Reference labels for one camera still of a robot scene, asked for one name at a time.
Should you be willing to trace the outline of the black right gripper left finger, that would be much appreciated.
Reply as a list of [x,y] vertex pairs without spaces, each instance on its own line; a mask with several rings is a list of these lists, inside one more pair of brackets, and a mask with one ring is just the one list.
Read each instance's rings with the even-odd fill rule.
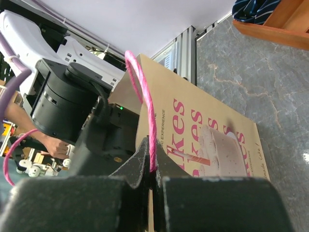
[[149,137],[142,139],[136,152],[109,177],[123,178],[133,189],[148,188],[150,183]]

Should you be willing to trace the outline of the pink and cream paper bag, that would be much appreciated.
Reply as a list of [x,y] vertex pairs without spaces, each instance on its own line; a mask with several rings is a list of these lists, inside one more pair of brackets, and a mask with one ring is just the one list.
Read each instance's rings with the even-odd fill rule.
[[[68,177],[23,179],[0,216],[1,231],[143,232],[149,196],[157,232],[291,231],[256,124],[144,55],[126,51],[125,59],[108,102],[139,116],[135,149],[149,137],[149,187],[70,169]],[[157,140],[190,175],[183,191],[165,177],[154,190]]]

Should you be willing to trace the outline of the bare human hand background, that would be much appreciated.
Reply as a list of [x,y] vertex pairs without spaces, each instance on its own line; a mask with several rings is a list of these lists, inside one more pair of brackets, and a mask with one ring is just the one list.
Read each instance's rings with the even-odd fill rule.
[[43,154],[48,154],[53,158],[62,160],[69,158],[68,143],[47,135],[44,135],[39,141],[44,145],[47,150],[46,152],[43,152]]

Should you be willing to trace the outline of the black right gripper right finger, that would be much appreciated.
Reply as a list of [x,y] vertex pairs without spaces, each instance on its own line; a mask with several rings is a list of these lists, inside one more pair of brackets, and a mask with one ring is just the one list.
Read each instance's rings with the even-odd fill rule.
[[190,175],[184,171],[176,162],[174,162],[164,151],[162,145],[156,142],[156,171],[154,173],[154,190],[159,191],[163,186],[163,178],[169,180],[172,188],[177,191],[183,191],[186,187],[185,180]]

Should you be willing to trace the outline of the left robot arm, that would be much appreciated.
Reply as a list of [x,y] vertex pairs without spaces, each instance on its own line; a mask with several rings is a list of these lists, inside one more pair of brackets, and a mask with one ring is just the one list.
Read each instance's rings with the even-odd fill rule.
[[110,175],[134,154],[139,116],[108,102],[101,60],[83,50],[81,63],[65,61],[34,22],[8,10],[0,14],[0,44],[19,71],[1,102],[20,89],[35,127],[75,146],[73,175]]

